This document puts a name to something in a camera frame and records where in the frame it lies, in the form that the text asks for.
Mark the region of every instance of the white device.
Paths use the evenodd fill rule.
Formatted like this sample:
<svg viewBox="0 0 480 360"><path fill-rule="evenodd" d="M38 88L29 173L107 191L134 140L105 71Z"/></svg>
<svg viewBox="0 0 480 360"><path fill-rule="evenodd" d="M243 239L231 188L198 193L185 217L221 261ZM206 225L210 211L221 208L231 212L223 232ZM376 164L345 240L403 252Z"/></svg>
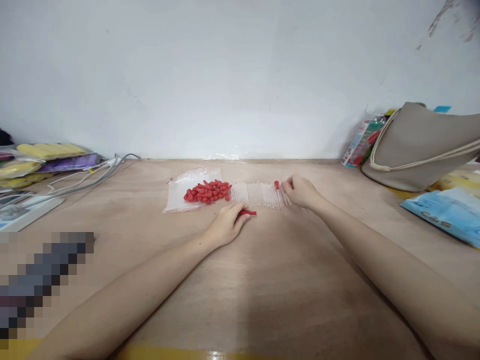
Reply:
<svg viewBox="0 0 480 360"><path fill-rule="evenodd" d="M50 199L30 207L28 206L44 198ZM18 232L63 202L64 199L61 197L45 195L23 202L22 206L26 206L25 208L19 208L18 205L6 206L0 210L0 232Z"/></svg>

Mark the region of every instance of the beige handbag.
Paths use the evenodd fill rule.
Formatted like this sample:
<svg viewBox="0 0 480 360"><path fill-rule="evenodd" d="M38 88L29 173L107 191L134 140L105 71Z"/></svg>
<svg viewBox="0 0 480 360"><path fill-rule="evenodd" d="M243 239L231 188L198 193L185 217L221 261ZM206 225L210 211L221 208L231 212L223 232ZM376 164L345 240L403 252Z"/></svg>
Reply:
<svg viewBox="0 0 480 360"><path fill-rule="evenodd" d="M388 187L419 192L479 149L480 114L446 115L406 102L381 129L361 171Z"/></svg>

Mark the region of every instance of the white wall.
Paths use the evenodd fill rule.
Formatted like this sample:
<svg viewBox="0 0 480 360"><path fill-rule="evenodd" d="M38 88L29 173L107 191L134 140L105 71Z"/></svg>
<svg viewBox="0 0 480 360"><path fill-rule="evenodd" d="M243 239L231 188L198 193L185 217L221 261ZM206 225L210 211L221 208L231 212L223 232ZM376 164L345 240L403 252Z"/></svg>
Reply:
<svg viewBox="0 0 480 360"><path fill-rule="evenodd" d="M366 107L480 113L479 8L1 0L0 127L104 155L339 158Z"/></svg>

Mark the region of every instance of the cable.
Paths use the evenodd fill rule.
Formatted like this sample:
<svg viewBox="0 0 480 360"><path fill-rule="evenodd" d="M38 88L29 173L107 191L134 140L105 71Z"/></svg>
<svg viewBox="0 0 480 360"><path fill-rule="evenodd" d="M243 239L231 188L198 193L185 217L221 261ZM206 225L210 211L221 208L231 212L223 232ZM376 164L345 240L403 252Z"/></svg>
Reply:
<svg viewBox="0 0 480 360"><path fill-rule="evenodd" d="M73 184L73 185L69 185L69 186L65 186L65 187L62 187L61 189L58 189L58 190L55 190L55 188L52 186L52 184L56 184L64 179L67 179L67 178L70 178L72 176L75 176L75 175L79 175L79 174L84 174L82 172L77 172L77 173L74 173L74 174L71 174L71 175L68 175L68 176L65 176L65 177L62 177L61 179L58 179L56 181L53 181L51 183L49 183L47 186L51 189L50 192L46 193L46 194L39 194L39 195L51 195L51 194L54 194L54 193L58 193L60 191L63 191L65 189L69 189L69 188L73 188L75 186L78 186L80 185L81 183L83 183L87 178L89 178L90 176L92 176L93 174L95 174L97 171L107 167L108 164L104 163L101 167L99 167L97 170L95 171L91 171L89 174L87 174L86 176L84 176L79 182Z"/></svg>
<svg viewBox="0 0 480 360"><path fill-rule="evenodd" d="M14 211L16 209L25 209L25 208L29 208L31 206L34 206L34 205L37 205L37 204L40 204L40 203L43 203L47 200L50 200L52 198L57 198L57 197L61 197L61 196L65 196L65 195L69 195L69 194L72 194L72 193L76 193L76 192L79 192L81 190L84 190L84 189L87 189L87 188L91 188L95 185L98 185L100 184L101 182L105 181L106 179L108 179L122 164L123 162L125 161L125 159L129 156L134 156L136 157L137 159L141 159L140 156L134 154L134 153L128 153L126 154L125 156L123 156L119 161L118 163L116 163L115 165L112 165L110 167L110 169L108 169L105 173L103 173L98 179L94 180L93 182L91 183L88 183L86 185L83 185L83 186L80 186L80 187L76 187L76 188L73 188L73 189L68 189L68 188L71 188L71 186L67 186L65 188L62 188L62 189L59 189L59 190L56 190L56 191L53 191L53 192L49 192L49 193L46 193L46 194L30 194L30 196L44 196L46 198L43 198L43 199L40 199L38 201L34 201L33 203L29 203L28 205L24 205L24 204L19 204L19 205L10 205L9 206L9 211ZM81 184L86 178L90 177L91 175L93 175L92 173L91 174L88 174L87 176L85 176L81 181L79 181L77 184L75 184L75 186L78 186L79 184ZM5 196L5 198L8 198L8 197L14 197L15 195L9 195L9 196ZM5 205L2 205L0 206L0 210L5 207Z"/></svg>

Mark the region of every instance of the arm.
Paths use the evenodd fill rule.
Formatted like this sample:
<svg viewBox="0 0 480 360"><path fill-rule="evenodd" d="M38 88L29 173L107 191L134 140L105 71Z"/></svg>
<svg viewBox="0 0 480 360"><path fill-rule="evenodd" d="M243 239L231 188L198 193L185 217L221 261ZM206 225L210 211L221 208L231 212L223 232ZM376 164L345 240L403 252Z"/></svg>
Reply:
<svg viewBox="0 0 480 360"><path fill-rule="evenodd" d="M237 237L250 219L236 203L220 210L199 237L157 254L123 274L65 317L29 359L104 359L125 341L215 249Z"/></svg>
<svg viewBox="0 0 480 360"><path fill-rule="evenodd" d="M325 222L436 359L480 358L480 310L454 284L333 205L304 177L293 175L282 186L292 203Z"/></svg>

